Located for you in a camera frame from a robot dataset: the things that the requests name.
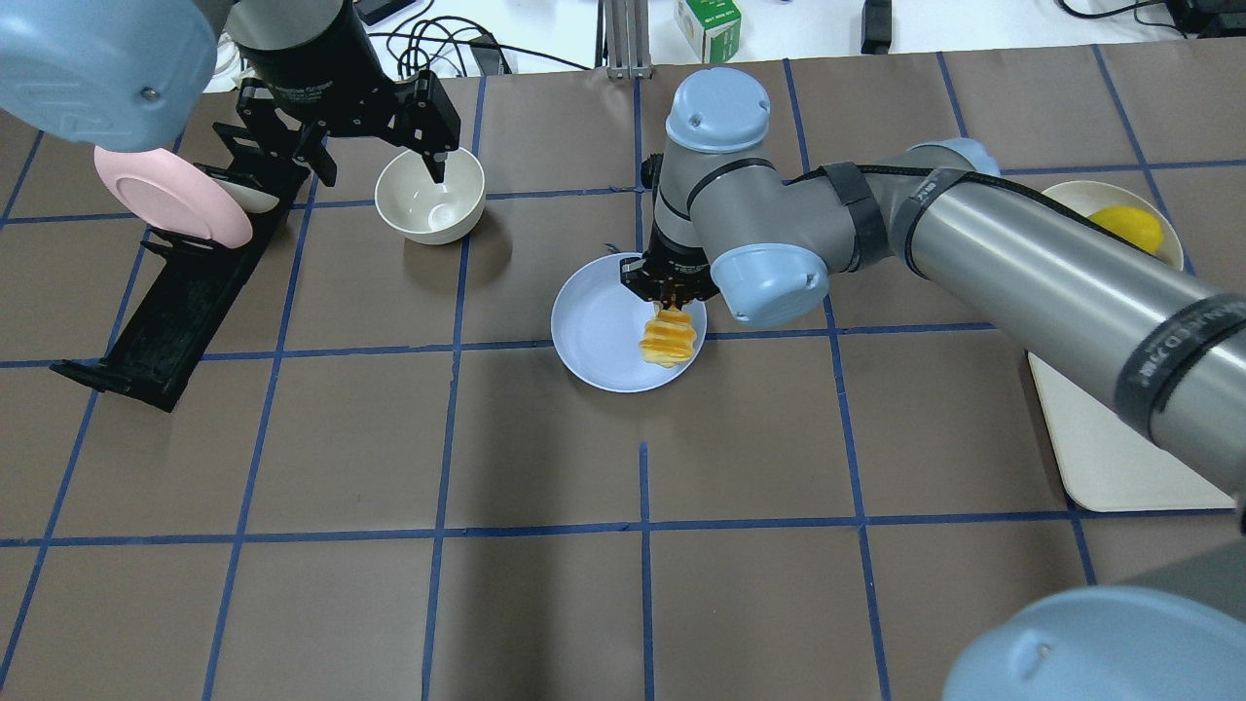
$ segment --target green and white box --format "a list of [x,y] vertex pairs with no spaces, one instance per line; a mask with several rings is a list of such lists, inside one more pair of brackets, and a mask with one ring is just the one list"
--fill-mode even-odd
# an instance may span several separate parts
[[735,55],[743,21],[731,0],[675,0],[675,24],[703,64],[725,64]]

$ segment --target beige bowl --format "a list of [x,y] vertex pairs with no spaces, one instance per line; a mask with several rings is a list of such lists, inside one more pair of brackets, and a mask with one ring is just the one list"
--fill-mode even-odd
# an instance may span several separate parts
[[1159,209],[1151,205],[1150,202],[1133,192],[1115,184],[1108,184],[1106,182],[1074,179],[1053,184],[1044,189],[1043,194],[1047,194],[1083,217],[1089,217],[1108,207],[1136,207],[1144,212],[1150,212],[1159,219],[1160,228],[1164,229],[1164,243],[1160,243],[1160,249],[1155,252],[1155,256],[1179,270],[1185,269],[1185,252],[1181,249],[1181,239],[1177,238],[1172,223]]
[[485,168],[460,148],[446,157],[441,184],[415,151],[404,151],[376,178],[376,210],[385,223],[417,243],[459,240],[485,212]]

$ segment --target white bowl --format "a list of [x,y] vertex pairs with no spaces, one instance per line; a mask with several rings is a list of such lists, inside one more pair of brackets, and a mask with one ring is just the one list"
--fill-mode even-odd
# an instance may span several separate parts
[[693,365],[705,341],[705,303],[684,310],[693,316],[697,340],[687,364],[664,369],[640,356],[644,324],[653,318],[653,301],[632,294],[619,281],[619,260],[639,253],[598,258],[571,275],[553,301],[549,325],[553,346],[572,374],[608,392],[645,392],[679,377]]
[[1155,256],[1179,270],[1185,269],[1185,252],[1181,249],[1181,239],[1177,238],[1172,223],[1159,209],[1151,205],[1150,202],[1133,192],[1115,184],[1108,184],[1106,182],[1074,179],[1053,184],[1044,189],[1043,194],[1047,194],[1083,217],[1089,217],[1108,207],[1136,207],[1144,212],[1150,212],[1159,219],[1160,228],[1164,230],[1164,243],[1160,243],[1160,249],[1155,252]]
[[485,168],[470,151],[446,157],[446,178],[437,184],[415,151],[404,151],[376,178],[376,210],[385,223],[417,243],[459,240],[485,210]]

